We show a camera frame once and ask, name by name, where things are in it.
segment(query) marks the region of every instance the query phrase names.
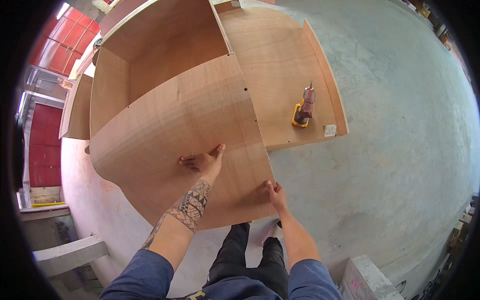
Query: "black pants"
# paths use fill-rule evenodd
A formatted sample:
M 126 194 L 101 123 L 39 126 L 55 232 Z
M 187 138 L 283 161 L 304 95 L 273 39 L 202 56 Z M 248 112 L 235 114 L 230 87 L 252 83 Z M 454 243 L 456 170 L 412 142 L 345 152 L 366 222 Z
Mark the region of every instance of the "black pants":
M 283 261 L 283 249 L 277 238 L 267 238 L 264 243 L 262 261 L 256 268 L 247 268 L 245 249 L 247 248 L 250 224 L 233 225 L 218 251 L 208 273 L 204 288 L 222 279 L 233 276 L 246 276 L 263 282 L 268 288 L 288 298 L 288 273 Z

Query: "shoe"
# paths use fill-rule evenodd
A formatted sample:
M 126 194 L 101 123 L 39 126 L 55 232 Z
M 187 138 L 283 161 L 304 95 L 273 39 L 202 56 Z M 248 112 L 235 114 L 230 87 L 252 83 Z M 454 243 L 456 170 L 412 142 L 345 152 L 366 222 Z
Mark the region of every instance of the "shoe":
M 282 222 L 280 219 L 275 220 L 275 222 L 272 224 L 267 232 L 267 235 L 265 235 L 264 239 L 262 240 L 262 246 L 267 238 L 277 238 L 279 240 L 283 238 Z

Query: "gray floor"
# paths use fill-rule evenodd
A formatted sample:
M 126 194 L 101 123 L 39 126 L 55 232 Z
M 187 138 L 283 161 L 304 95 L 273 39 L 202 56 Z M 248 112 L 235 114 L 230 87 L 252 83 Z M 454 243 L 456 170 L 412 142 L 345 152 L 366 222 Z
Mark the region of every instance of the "gray floor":
M 428 26 L 387 0 L 241 4 L 284 11 L 300 24 L 309 20 L 350 127 L 349 135 L 335 140 L 270 153 L 292 213 L 317 242 L 335 281 L 348 257 L 367 254 L 394 284 L 408 280 L 402 296 L 409 299 L 479 188 L 478 108 L 460 64 Z M 64 194 L 79 236 L 94 232 L 105 240 L 110 257 L 92 267 L 108 282 L 151 226 L 118 188 L 95 174 L 83 148 L 83 141 L 63 139 Z M 85 182 L 90 194 L 81 194 Z M 96 193 L 101 189 L 105 200 Z M 260 241 L 271 219 L 252 224 L 247 266 L 260 262 Z M 137 234 L 125 234 L 132 228 Z M 169 297 L 200 289 L 227 231 L 194 236 Z

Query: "red wall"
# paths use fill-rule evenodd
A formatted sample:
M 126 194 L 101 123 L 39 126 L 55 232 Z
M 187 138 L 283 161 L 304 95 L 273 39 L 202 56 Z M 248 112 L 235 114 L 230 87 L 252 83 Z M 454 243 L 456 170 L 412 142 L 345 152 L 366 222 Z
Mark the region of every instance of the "red wall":
M 61 186 L 61 113 L 59 108 L 35 104 L 28 152 L 31 187 Z
M 68 77 L 99 31 L 97 22 L 72 7 L 59 20 L 52 15 L 32 49 L 30 63 Z

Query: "tattoo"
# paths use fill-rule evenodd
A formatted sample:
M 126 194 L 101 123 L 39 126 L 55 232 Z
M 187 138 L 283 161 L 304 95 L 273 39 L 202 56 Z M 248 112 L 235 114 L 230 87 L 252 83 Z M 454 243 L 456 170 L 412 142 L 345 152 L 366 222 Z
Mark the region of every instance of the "tattoo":
M 150 232 L 145 244 L 142 246 L 142 249 L 148 249 L 150 247 L 155 234 L 162 225 L 167 214 L 175 217 L 192 232 L 195 232 L 198 221 L 200 221 L 204 214 L 209 194 L 210 185 L 204 180 L 198 180 L 190 190 L 188 190 L 160 217 L 157 224 L 153 227 L 152 232 Z
M 163 214 L 158 220 L 158 222 L 155 224 L 155 226 L 153 226 L 152 232 L 150 232 L 150 234 L 148 235 L 148 238 L 145 241 L 144 245 L 141 247 L 141 249 L 148 250 L 148 247 L 150 247 L 150 245 L 152 244 L 153 238 L 155 237 L 156 232 L 160 228 L 160 225 L 162 225 L 163 219 L 165 218 L 166 215 L 167 215 L 166 213 Z

